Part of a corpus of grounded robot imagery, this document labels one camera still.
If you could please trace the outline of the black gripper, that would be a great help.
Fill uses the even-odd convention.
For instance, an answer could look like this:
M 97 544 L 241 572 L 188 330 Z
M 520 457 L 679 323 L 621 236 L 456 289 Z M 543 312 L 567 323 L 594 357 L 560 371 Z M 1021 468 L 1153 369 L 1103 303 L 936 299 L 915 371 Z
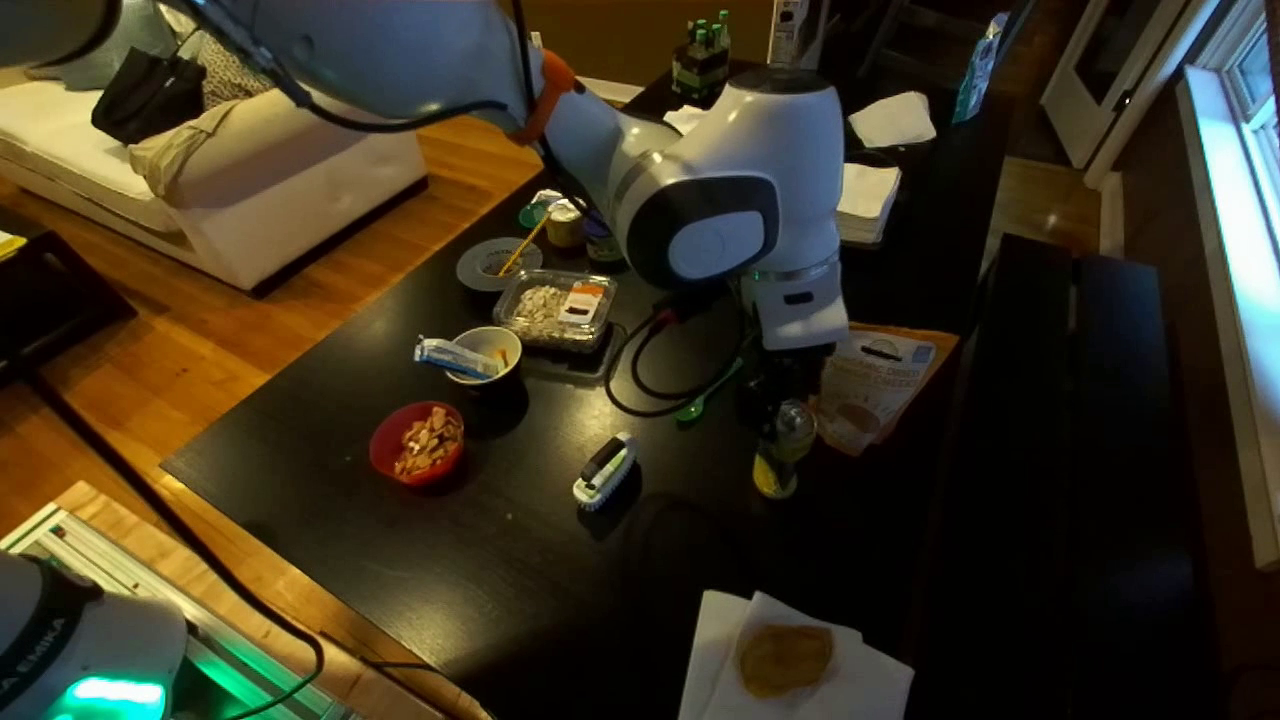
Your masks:
M 802 351 L 756 351 L 744 374 L 744 425 L 770 430 L 784 400 L 810 400 L 822 389 L 830 343 Z

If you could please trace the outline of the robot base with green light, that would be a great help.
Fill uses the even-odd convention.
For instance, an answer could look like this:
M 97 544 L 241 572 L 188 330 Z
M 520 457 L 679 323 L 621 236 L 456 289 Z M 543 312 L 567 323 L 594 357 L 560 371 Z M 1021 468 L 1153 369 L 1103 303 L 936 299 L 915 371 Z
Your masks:
M 188 618 L 35 557 L 0 557 L 0 720 L 166 720 Z

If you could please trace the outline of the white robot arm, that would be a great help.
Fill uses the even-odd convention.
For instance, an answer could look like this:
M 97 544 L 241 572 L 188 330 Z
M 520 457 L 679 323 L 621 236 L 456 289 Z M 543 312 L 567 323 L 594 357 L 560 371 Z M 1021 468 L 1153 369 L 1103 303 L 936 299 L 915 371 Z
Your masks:
M 597 100 L 496 0 L 181 0 L 197 30 L 349 130 L 486 116 L 539 142 L 658 289 L 737 278 L 770 351 L 849 327 L 846 116 L 813 71 L 756 66 L 678 130 Z

